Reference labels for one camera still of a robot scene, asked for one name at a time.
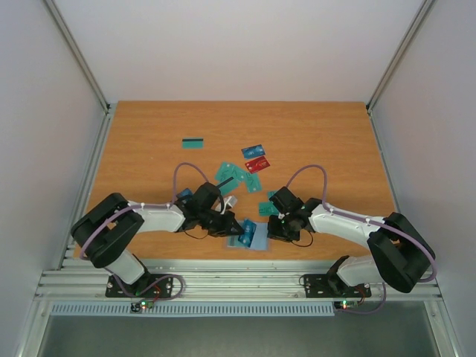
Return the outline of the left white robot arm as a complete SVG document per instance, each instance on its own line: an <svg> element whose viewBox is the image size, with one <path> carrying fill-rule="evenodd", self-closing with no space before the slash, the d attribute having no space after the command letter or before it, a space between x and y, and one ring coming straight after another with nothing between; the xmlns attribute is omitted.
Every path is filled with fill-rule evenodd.
<svg viewBox="0 0 476 357"><path fill-rule="evenodd" d="M148 291L150 278L141 261L127 250L132 238L152 231L181 233L197 226L212 237L244 234L219 188L209 182L165 204L132 202L112 193L75 222L70 233L81 247L82 259L113 273L131 295L141 296Z"/></svg>

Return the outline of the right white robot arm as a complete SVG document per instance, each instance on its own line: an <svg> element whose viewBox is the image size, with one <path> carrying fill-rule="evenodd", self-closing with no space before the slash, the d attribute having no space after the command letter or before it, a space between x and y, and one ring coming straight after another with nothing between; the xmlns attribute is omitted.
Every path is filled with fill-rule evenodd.
<svg viewBox="0 0 476 357"><path fill-rule="evenodd" d="M409 293L436 259L428 243L400 213L365 216L316 198L303 202L287 187L269 200L278 211L269 217L269 238L297 242L301 231L308 231L340 237L369 250L367 256L344 255L328 270L325 281L335 296L365 283L386 283Z"/></svg>

